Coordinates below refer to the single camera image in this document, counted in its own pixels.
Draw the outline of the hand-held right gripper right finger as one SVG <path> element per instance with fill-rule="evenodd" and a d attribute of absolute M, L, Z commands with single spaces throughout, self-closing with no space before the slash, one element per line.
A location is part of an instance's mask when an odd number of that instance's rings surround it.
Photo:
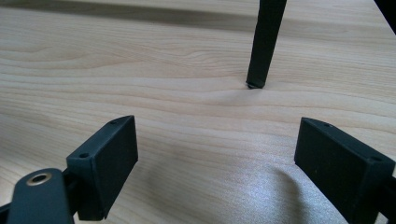
<path fill-rule="evenodd" d="M 350 224 L 396 224 L 396 161 L 335 126 L 301 119 L 295 164 Z"/>

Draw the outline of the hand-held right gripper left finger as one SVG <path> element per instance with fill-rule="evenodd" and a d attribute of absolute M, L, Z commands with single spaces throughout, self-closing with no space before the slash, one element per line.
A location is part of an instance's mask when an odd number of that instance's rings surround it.
<path fill-rule="evenodd" d="M 138 161 L 134 116 L 113 119 L 66 158 L 78 180 L 80 220 L 107 217 Z"/>

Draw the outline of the black metal stand leg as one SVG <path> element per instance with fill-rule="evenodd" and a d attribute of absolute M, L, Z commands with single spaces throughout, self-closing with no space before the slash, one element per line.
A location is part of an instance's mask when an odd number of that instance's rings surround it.
<path fill-rule="evenodd" d="M 286 4 L 287 0 L 260 0 L 247 70 L 246 83 L 250 89 L 265 86 Z"/>

